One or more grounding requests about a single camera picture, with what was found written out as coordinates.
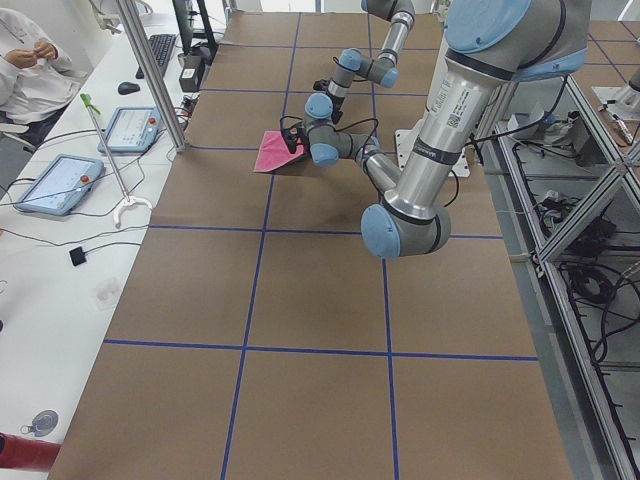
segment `red cylinder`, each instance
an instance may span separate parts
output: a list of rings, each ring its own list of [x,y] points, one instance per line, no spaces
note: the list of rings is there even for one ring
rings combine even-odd
[[[0,433],[0,468],[48,472],[61,445]]]

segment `white shirt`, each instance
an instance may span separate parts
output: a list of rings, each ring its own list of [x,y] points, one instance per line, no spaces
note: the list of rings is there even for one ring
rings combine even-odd
[[[0,8],[0,110],[15,123],[44,120],[67,105],[80,84],[60,72],[71,68],[71,59],[56,46],[56,60],[38,59],[31,68],[17,68],[3,56],[12,50],[30,50],[47,34],[24,14]]]

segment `black mouse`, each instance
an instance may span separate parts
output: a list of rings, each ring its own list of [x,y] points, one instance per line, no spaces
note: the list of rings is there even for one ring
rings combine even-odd
[[[133,82],[122,82],[118,85],[118,93],[120,95],[129,95],[130,93],[140,91],[140,85]]]

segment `black keyboard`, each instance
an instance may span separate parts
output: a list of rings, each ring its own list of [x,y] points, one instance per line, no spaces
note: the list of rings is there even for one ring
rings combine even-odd
[[[171,54],[173,53],[175,44],[176,35],[170,33],[151,35],[149,37],[149,45],[151,45],[151,50],[156,57],[158,67],[160,67],[160,73],[163,77],[169,66],[169,60],[171,60]],[[138,67],[138,71],[136,72],[136,78],[144,78],[144,73],[140,67]]]

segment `white table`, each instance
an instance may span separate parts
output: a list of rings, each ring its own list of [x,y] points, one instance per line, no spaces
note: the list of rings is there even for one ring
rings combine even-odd
[[[175,31],[177,28],[171,24],[147,29],[148,34]],[[174,52],[176,56],[179,53],[178,49]],[[94,105],[102,111],[103,127],[116,107],[154,104],[146,82],[135,79],[136,70],[137,62],[127,38],[122,35],[87,79],[81,92],[90,94]],[[175,106],[180,105],[184,96],[178,84],[180,71],[176,58],[164,77]],[[119,95],[116,89],[123,81],[139,83],[141,91]],[[76,98],[49,136],[92,128],[82,101]],[[97,144],[95,134],[47,143],[29,161],[20,177],[36,177],[60,153],[100,158]],[[135,195],[149,199],[153,205],[171,168],[172,147],[165,133],[140,161],[146,179],[135,190]],[[119,165],[134,158],[120,157]],[[111,169],[106,158],[104,161],[108,173]],[[122,174],[128,188],[142,178],[135,164]],[[14,200],[25,188],[11,188]],[[111,175],[94,186],[76,211],[104,213],[120,199],[120,189]],[[149,218],[150,211],[144,206],[127,209],[121,218],[121,229],[145,226]],[[53,219],[21,214],[8,206],[0,208],[0,229],[56,243],[116,230],[112,215]],[[0,332],[0,432],[21,435],[22,425],[29,425],[40,411],[51,409],[59,414],[60,421],[50,435],[41,439],[57,443],[64,440],[138,247],[106,247],[89,254],[87,263],[78,267],[72,266],[68,252],[78,245],[86,251],[111,242],[140,243],[145,232],[146,228],[125,231],[65,247],[46,246],[6,232],[0,235],[0,280],[6,281],[6,284],[0,283],[0,291],[4,289],[0,294],[0,319],[4,322],[4,330]],[[101,289],[108,292],[106,300],[98,299]],[[46,474],[0,469],[0,480],[43,478]]]

